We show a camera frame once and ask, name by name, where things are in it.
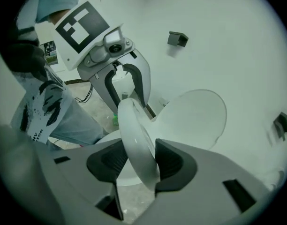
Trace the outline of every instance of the black slot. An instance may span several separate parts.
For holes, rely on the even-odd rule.
[[[130,54],[131,54],[131,56],[135,59],[135,58],[137,58],[137,56],[136,56],[136,54],[132,51],[132,52],[130,52]]]
[[[224,181],[223,184],[242,212],[256,203],[256,200],[236,179]]]
[[[124,220],[124,215],[121,212],[120,205],[117,201],[118,199],[116,200],[115,197],[106,196],[96,205],[96,207],[108,215],[122,221]]]
[[[59,164],[59,163],[63,163],[63,162],[69,161],[69,160],[70,160],[70,158],[65,156],[65,157],[55,158],[54,162],[55,162],[55,164]]]

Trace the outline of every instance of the floor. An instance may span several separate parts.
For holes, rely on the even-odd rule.
[[[74,97],[84,99],[90,89],[89,82],[76,83],[68,85]],[[138,100],[136,93],[131,94],[131,98]],[[87,111],[108,133],[119,129],[119,126],[113,124],[113,112],[101,99],[99,94],[93,89],[91,98],[87,103],[80,106]],[[147,115],[152,119],[149,112],[145,109]],[[49,138],[57,146],[63,149],[79,148],[78,144],[65,142],[62,140]],[[154,201],[154,192],[150,191],[143,184],[134,186],[118,187],[118,194],[121,203],[121,210],[124,214],[124,222],[127,224],[133,223]]]

